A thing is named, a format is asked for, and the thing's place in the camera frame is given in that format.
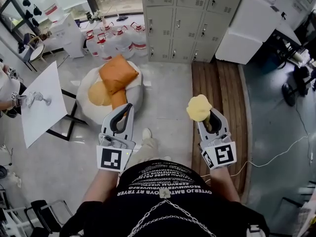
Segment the yellow sponge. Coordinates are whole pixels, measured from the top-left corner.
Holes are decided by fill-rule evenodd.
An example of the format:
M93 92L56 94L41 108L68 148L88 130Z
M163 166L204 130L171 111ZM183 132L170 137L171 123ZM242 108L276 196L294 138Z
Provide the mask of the yellow sponge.
M187 107L187 113L190 119L201 122L209 117L209 111L212 109L211 104L204 95L199 95L190 99Z

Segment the white cable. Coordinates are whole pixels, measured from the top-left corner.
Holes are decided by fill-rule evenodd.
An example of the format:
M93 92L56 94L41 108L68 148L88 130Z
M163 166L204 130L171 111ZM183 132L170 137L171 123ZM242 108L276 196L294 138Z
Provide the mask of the white cable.
M242 166L242 168L240 169L240 171L239 171L237 174L231 175L231 176L237 176L237 175L239 175L239 174L241 173L241 171L243 170L243 168L246 166L247 163L250 163L251 165L253 165L253 166L257 167L257 168L261 168L261 167L267 166L267 165L268 165L271 161L273 161L275 158L277 158L277 157L279 157L279 156L281 156L281 155L283 155L283 154L289 152L290 149L291 149L296 143L298 143L299 141L301 141L301 140L304 139L304 138L307 138L307 139L308 139L308 138L309 138L309 134L308 134L308 136L304 136L304 137L300 138L299 140L293 142L292 145L291 145L285 152L276 155L276 156L273 157L270 161L268 161L267 163L265 163L265 164L263 164L263 165L256 165L256 164L254 164L253 162L251 162L251 161L249 161L249 160L246 161L246 162L244 163L244 165Z

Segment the black t-shirt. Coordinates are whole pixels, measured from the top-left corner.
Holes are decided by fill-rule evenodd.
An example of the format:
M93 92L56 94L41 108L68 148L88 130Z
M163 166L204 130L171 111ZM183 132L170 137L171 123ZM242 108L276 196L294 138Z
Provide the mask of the black t-shirt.
M193 170L174 162L151 160L126 170L116 194L104 203L84 202L60 236L83 229L85 237L126 237L152 207L164 201L159 195L163 188L170 192L168 201L176 206L165 202L151 211L140 227L154 221L135 236L209 236L177 206L217 237L246 236L250 225L259 225L269 235L261 214L215 194Z

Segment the person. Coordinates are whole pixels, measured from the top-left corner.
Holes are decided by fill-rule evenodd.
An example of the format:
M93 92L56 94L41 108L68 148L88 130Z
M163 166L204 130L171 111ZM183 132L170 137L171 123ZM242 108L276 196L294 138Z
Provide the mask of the person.
M9 117L14 118L17 114L21 114L21 105L23 98L20 96L27 89L19 80L11 78L8 70L12 70L8 65L0 62L0 111L3 111Z
M210 172L208 186L190 168L159 158L147 128L117 186L118 176L98 170L60 237L81 230L84 237L248 236L253 226L269 236L264 217L240 204L226 167Z

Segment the gray floor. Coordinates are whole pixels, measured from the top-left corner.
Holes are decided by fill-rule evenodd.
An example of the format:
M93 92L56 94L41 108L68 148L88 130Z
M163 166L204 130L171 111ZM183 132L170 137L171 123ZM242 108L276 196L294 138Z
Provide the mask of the gray floor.
M56 56L49 55L45 59L48 64L57 60L61 87L74 94L84 76L100 65L91 56L72 59L66 52L59 52ZM131 58L140 67L145 85L144 102L135 115L133 140L140 146L142 130L149 127L153 137L158 139L162 156L169 155L173 161L190 166L192 122L186 113L186 107L192 97L191 66L148 63L146 59ZM38 73L27 70L21 73L25 85L29 85L47 65L36 61L34 66L39 69ZM68 112L73 103L73 99L65 98ZM68 127L68 121L60 121L53 129L66 133ZM73 212L80 205L97 171L97 135L98 131L84 125L75 125L70 142L46 133L26 149L21 117L10 119L3 116L0 119L0 143L3 142L1 139L5 140L8 147L14 148L13 166L9 169L22 179L20 192L25 201L64 199ZM0 155L0 162L9 162L9 156ZM4 181L0 183L12 186Z
M294 66L264 74L254 62L244 66L253 126L253 162L263 165L286 151L296 140L306 136L295 107L283 100L281 87L289 81L295 87ZM310 134L310 152L316 152L316 100L310 89L306 97L298 97L297 109ZM308 141L302 139L289 152L269 165L252 167L248 206L262 213L272 232L292 234L298 209L282 197L302 202L298 189L315 180L315 159L310 165Z

